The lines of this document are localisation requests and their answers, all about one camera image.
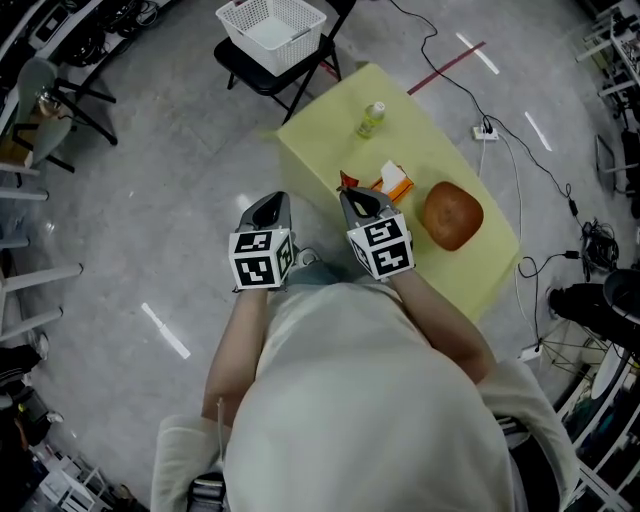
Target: floor marking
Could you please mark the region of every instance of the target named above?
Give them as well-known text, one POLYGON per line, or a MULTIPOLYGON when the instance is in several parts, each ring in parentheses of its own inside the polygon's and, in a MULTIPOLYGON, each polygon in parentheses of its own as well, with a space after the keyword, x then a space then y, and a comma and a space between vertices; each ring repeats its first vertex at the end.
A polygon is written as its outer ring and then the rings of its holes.
POLYGON ((167 340, 169 345, 171 345, 171 348, 173 348, 173 350, 180 354, 182 359, 187 359, 191 355, 189 349, 187 349, 187 347, 185 347, 182 342, 178 338, 176 338, 176 336, 169 330, 166 324, 164 324, 162 320, 158 318, 154 311, 149 307, 149 304, 143 302, 140 307, 142 308, 142 311, 149 315, 149 318, 151 318, 153 323, 156 324, 156 327, 160 330, 160 334, 162 334, 162 337, 167 340))
MULTIPOLYGON (((467 58, 469 55, 473 54, 478 48, 482 48, 485 44, 484 41, 479 42, 477 45, 475 45, 473 48, 469 48, 466 52, 461 53, 460 55, 458 55, 455 59, 450 60, 449 62, 447 62, 444 66, 442 66, 440 69, 438 69, 438 71, 440 73, 444 73, 447 69, 449 69, 450 67, 456 65, 458 62, 460 62, 462 59, 467 58)), ((416 92, 418 92, 420 89, 422 89, 425 85, 427 85, 429 82, 431 82, 433 79, 435 79, 436 77, 440 76, 438 74, 438 72, 434 71, 433 73, 431 73, 427 78, 425 78, 424 80, 422 80, 421 82, 418 82, 416 85, 414 85, 411 89, 409 89, 407 91, 407 94, 409 96, 411 96, 412 94, 415 94, 416 92)))
MULTIPOLYGON (((462 41, 467 46, 467 48, 473 48, 473 45, 462 34, 456 32, 456 36, 458 36, 458 39, 460 39, 460 41, 462 41)), ((478 57, 480 57, 482 62, 484 62, 491 71, 493 71, 496 75, 500 74, 500 70, 496 67, 496 65, 493 62, 491 62, 491 59, 489 59, 489 57, 487 57, 484 54, 484 52, 480 50, 476 50, 474 53, 478 57)))
POLYGON ((529 120, 529 122, 531 123, 531 126, 533 126, 533 129, 536 131, 536 133, 538 134, 538 137, 540 137, 540 142, 542 142, 542 145, 545 147, 545 149, 547 151, 553 151, 551 149, 551 146, 549 146, 549 143, 547 142, 547 138, 544 136, 544 134, 540 131, 540 128, 538 128, 538 125, 536 124, 536 122, 533 120, 533 118, 529 115, 529 112, 525 112, 524 116, 529 120))

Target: yellow table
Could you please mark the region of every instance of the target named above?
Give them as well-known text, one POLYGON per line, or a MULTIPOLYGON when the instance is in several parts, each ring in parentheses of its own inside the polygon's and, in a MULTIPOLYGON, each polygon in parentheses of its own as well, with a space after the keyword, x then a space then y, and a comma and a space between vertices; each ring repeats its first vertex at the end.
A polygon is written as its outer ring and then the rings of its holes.
POLYGON ((387 160, 401 165, 416 185, 399 204, 413 235, 416 270, 472 320, 494 301, 518 261, 518 241, 462 155, 378 66, 368 64, 337 84, 277 136, 287 190, 307 198, 340 229, 346 223, 336 192, 339 171, 368 187, 387 160), (355 129, 376 101, 386 105, 385 120, 363 140, 355 129), (427 193, 440 181, 463 188, 484 210, 480 230, 455 252, 437 246, 419 220, 427 193))

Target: plastic basket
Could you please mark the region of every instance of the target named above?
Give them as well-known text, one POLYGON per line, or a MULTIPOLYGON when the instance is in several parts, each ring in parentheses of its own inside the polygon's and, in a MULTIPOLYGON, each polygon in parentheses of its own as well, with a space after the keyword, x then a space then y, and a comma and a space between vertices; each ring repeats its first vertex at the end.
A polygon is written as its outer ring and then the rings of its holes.
POLYGON ((327 17, 302 0, 247 0, 220 7, 231 41, 275 76, 318 49, 327 17))

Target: sleeve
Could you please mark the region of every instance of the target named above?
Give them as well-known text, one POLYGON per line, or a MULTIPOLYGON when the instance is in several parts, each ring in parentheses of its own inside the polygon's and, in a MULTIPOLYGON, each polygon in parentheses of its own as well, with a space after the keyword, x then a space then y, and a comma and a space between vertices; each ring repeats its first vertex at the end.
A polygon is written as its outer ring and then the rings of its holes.
POLYGON ((163 420, 151 483, 151 512, 185 512, 189 485, 207 472, 218 454, 214 421, 191 416, 163 420))
POLYGON ((494 415, 518 419, 535 437, 554 470, 566 505, 578 483, 578 459, 533 372, 521 361, 502 361, 478 384, 478 390, 494 415))

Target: concrete floor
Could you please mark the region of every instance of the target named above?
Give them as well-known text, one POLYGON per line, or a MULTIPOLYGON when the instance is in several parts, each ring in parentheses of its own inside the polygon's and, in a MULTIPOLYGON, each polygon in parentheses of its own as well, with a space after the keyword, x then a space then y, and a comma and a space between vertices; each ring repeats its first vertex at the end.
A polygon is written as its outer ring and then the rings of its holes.
MULTIPOLYGON (((448 75, 519 134, 563 187, 571 182, 583 221, 597 216, 613 225, 620 264, 628 266, 635 229, 629 205, 602 190, 594 168, 594 135, 608 140, 620 157, 620 128, 596 95, 601 80, 592 64, 574 60, 589 26, 577 4, 398 2, 437 25, 440 35, 426 50, 438 65, 466 49, 456 32, 473 43, 486 41, 483 50, 499 75, 473 55, 448 75), (552 152, 542 146, 525 111, 552 152)), ((321 0, 314 3, 327 11, 321 0)), ((228 233, 248 203, 281 186, 269 132, 284 111, 243 85, 226 90, 227 74, 212 55, 224 37, 214 14, 219 5, 183 0, 104 71, 118 98, 109 111, 117 147, 81 129, 65 148, 76 174, 49 167, 38 180, 49 190, 49 201, 2 204, 8 230, 23 219, 33 241, 14 253, 20 271, 76 261, 86 269, 77 279, 23 295, 30 312, 64 306, 64 317, 46 329, 50 358, 33 375, 47 403, 66 418, 52 434, 99 464, 113 481, 126 483, 143 502, 148 502, 158 423, 169 414, 198 414, 206 372, 231 311, 233 278, 224 271, 228 233), (143 303, 191 357, 183 360, 170 348, 143 303)), ((338 37, 340 55, 345 67, 377 62, 408 89, 431 73, 419 51, 424 33, 418 20, 387 0, 361 0, 338 37)), ((331 84, 320 71, 310 91, 317 95, 331 84)), ((470 137, 479 122, 471 99, 440 78, 414 98, 477 168, 482 146, 470 137)), ((541 262, 579 249, 580 232, 566 200, 517 143, 512 147, 522 183, 523 254, 541 262)), ((482 179, 517 233, 515 179, 502 142, 487 145, 482 179)), ((342 234, 309 205, 294 201, 299 241, 313 242, 331 259, 344 248, 342 234)), ((548 285, 581 280, 578 262, 555 259, 548 265, 540 278, 541 332, 551 326, 544 306, 548 285)), ((529 317, 533 285, 520 283, 529 317)), ((513 282, 480 327, 499 358, 532 344, 513 282)), ((570 337, 584 341, 579 331, 570 337)), ((541 383, 555 398, 558 379, 566 379, 546 361, 541 366, 541 383)))

